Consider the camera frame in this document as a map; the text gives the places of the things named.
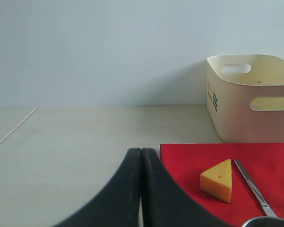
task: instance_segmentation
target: wall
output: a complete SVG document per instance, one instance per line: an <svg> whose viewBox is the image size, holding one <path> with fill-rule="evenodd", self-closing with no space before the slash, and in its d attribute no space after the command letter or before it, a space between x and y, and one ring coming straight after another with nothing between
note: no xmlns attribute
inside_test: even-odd
<svg viewBox="0 0 284 227"><path fill-rule="evenodd" d="M205 59L284 58L284 0L0 0L0 107L205 103Z"/></svg>

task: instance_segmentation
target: cream storage bin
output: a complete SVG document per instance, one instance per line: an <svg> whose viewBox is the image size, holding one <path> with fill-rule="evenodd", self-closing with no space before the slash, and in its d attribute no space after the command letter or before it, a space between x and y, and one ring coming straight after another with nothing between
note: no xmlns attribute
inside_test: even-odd
<svg viewBox="0 0 284 227"><path fill-rule="evenodd" d="M284 142L284 60L209 57L207 108L224 142Z"/></svg>

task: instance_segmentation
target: yellow cheese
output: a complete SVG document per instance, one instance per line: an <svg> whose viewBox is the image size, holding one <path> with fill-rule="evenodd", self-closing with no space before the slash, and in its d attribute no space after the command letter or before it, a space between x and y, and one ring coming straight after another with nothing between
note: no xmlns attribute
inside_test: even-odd
<svg viewBox="0 0 284 227"><path fill-rule="evenodd" d="M224 202L231 202L231 160L227 159L200 174L200 189Z"/></svg>

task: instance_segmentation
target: basket handle hole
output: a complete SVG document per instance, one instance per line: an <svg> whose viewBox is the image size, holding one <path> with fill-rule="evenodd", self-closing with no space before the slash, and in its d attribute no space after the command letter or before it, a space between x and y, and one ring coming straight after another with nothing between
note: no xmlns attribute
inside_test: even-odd
<svg viewBox="0 0 284 227"><path fill-rule="evenodd" d="M284 97L258 97L251 101L255 111L284 111Z"/></svg>
<svg viewBox="0 0 284 227"><path fill-rule="evenodd" d="M250 64L227 64L222 66L222 73L249 73Z"/></svg>

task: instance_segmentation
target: red cloth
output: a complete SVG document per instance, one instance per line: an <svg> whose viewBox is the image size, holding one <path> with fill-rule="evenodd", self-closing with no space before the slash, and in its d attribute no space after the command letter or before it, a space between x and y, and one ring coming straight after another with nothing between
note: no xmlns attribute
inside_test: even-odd
<svg viewBox="0 0 284 227"><path fill-rule="evenodd" d="M284 143L162 144L160 153L170 175L193 200L238 227L265 213L234 162L230 204L201 191L199 179L214 165L228 158L239 159L275 214L284 218Z"/></svg>

